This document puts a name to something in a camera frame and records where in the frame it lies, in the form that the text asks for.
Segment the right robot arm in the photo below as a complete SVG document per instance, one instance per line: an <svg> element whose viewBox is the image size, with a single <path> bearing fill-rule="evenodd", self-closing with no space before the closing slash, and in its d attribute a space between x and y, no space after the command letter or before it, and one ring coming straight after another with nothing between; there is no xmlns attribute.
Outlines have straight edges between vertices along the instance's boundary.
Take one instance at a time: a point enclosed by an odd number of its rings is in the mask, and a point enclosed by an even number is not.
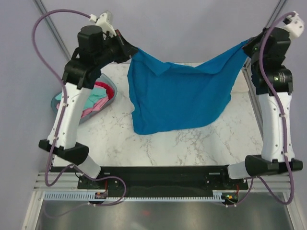
<svg viewBox="0 0 307 230"><path fill-rule="evenodd" d="M249 71L260 104L263 127L263 148L260 155L247 155L244 161L231 164L220 176L224 188L232 188L237 179L282 174L303 169L291 146L290 104L293 76L283 65L293 35L285 28L275 27L269 35L263 56L260 46L267 29L252 38L244 47L251 59Z"/></svg>

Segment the blue t-shirt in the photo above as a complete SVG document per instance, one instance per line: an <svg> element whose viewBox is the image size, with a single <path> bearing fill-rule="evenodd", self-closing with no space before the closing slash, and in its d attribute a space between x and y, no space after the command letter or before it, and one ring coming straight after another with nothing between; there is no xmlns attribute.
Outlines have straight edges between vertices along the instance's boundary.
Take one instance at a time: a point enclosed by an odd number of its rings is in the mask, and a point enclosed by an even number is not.
<svg viewBox="0 0 307 230"><path fill-rule="evenodd" d="M243 43L196 67L162 62L139 50L127 76L134 132L149 135L214 122L230 102L246 59Z"/></svg>

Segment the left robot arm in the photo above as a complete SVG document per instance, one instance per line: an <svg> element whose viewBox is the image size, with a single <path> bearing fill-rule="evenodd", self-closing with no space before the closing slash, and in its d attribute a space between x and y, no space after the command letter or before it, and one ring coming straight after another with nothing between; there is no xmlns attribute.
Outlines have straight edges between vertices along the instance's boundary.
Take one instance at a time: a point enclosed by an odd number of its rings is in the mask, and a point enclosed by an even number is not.
<svg viewBox="0 0 307 230"><path fill-rule="evenodd" d="M60 79L64 86L54 127L38 146L74 164L89 176L90 185L101 188L105 176L100 174L101 167L89 156L89 148L76 141L77 128L85 103L101 76L101 69L112 62L128 61L138 49L127 42L119 30L112 34L97 25L83 27L77 39L78 47Z"/></svg>

